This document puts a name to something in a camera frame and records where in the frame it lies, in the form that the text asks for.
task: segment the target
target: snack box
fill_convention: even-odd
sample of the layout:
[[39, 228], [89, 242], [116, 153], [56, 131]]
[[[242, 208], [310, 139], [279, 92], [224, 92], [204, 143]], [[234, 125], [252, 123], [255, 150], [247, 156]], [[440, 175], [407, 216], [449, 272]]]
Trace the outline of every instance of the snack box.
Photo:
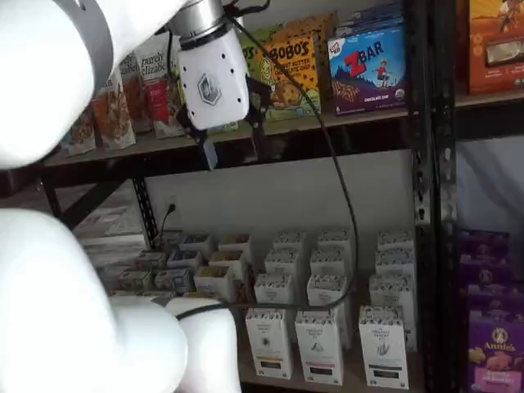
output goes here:
[[403, 25], [332, 38], [328, 47], [337, 115], [405, 105]]
[[524, 315], [470, 313], [467, 391], [518, 393], [524, 388]]
[[523, 11], [518, 0], [470, 0], [470, 93], [524, 86]]
[[459, 254], [507, 257], [509, 233], [463, 229], [458, 234]]
[[291, 379], [293, 359], [286, 314], [278, 309], [249, 309], [247, 334], [257, 375]]
[[299, 311], [295, 327], [304, 379], [341, 386], [344, 359], [335, 315], [329, 311]]
[[409, 389], [400, 307], [360, 307], [360, 340], [368, 386]]
[[[337, 301], [346, 294], [347, 286], [346, 276], [319, 276], [314, 274], [308, 281], [309, 304], [326, 305]], [[348, 350], [351, 348], [351, 341], [353, 340], [350, 298], [344, 299], [331, 312], [337, 319], [341, 343]]]
[[215, 251], [211, 256], [210, 266], [229, 267], [235, 286], [235, 299], [238, 302], [246, 303], [252, 298], [242, 251]]
[[168, 268], [188, 268], [192, 275], [202, 266], [202, 254], [198, 250], [171, 252], [167, 259]]

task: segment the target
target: purple box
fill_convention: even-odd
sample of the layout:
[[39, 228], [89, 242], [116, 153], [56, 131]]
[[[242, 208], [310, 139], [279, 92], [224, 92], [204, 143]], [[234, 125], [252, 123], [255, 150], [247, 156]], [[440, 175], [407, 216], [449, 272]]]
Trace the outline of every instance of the purple box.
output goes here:
[[524, 315], [500, 310], [471, 313], [468, 344], [468, 391], [522, 391]]
[[457, 246], [459, 254], [507, 257], [509, 234], [463, 229], [458, 235]]

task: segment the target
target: cardboard box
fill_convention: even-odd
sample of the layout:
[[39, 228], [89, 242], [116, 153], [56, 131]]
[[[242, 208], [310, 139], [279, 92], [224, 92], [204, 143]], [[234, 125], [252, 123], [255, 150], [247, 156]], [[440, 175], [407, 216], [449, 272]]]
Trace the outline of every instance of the cardboard box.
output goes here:
[[188, 268], [194, 276], [202, 266], [202, 254], [199, 251], [174, 250], [167, 259], [168, 268]]
[[319, 250], [333, 250], [340, 247], [344, 252], [346, 269], [344, 274], [352, 275], [355, 270], [355, 235], [353, 229], [323, 229], [317, 238]]
[[470, 93], [524, 86], [523, 11], [518, 0], [470, 0]]
[[[255, 298], [257, 303], [274, 303], [291, 305], [294, 302], [294, 287], [289, 274], [259, 274], [255, 282]], [[283, 310], [287, 320], [287, 335], [296, 342], [295, 316], [296, 312]]]
[[328, 311], [299, 311], [295, 326], [304, 379], [341, 386], [344, 359], [335, 316]]
[[291, 379], [293, 363], [286, 314], [277, 309], [249, 309], [247, 334], [257, 375]]
[[161, 251], [144, 250], [134, 261], [138, 270], [157, 270], [165, 267], [167, 255]]
[[127, 270], [119, 277], [120, 287], [126, 291], [144, 291], [151, 289], [152, 277], [150, 271]]
[[235, 290], [231, 269], [224, 266], [202, 266], [194, 277], [196, 291], [215, 299], [233, 303]]
[[408, 390], [402, 310], [362, 306], [359, 330], [368, 386]]
[[417, 309], [412, 277], [402, 274], [374, 274], [369, 278], [369, 295], [374, 306], [402, 308], [406, 350], [417, 352]]
[[524, 388], [524, 316], [484, 310], [469, 317], [467, 391]]
[[[326, 305], [339, 300], [347, 290], [346, 276], [312, 275], [308, 281], [308, 300], [310, 305]], [[340, 328], [340, 338], [345, 349], [351, 348], [353, 324], [351, 323], [350, 298], [332, 309], [332, 314]]]
[[181, 251], [199, 251], [206, 260], [210, 260], [215, 244], [209, 233], [184, 233], [179, 247]]
[[159, 290], [172, 290], [179, 296], [193, 290], [189, 269], [161, 270], [155, 277], [155, 287]]
[[215, 251], [211, 256], [210, 266], [229, 267], [233, 277], [236, 301], [246, 303], [253, 298], [242, 251]]

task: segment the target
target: granola bar box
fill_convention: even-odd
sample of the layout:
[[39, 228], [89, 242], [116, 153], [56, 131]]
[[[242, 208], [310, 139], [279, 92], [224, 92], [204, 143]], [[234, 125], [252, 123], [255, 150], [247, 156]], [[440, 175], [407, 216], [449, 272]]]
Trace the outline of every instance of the granola bar box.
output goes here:
[[519, 393], [524, 387], [524, 315], [501, 310], [470, 313], [470, 392]]
[[403, 25], [332, 38], [327, 45], [337, 115], [405, 105]]

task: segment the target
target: logo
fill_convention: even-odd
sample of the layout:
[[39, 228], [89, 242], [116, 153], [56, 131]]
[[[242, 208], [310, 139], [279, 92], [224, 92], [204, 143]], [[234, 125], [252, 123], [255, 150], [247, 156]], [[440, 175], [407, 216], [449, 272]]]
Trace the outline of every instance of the logo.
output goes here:
[[222, 97], [218, 81], [215, 77], [207, 74], [203, 74], [198, 81], [198, 92], [202, 101], [209, 105], [215, 105]]

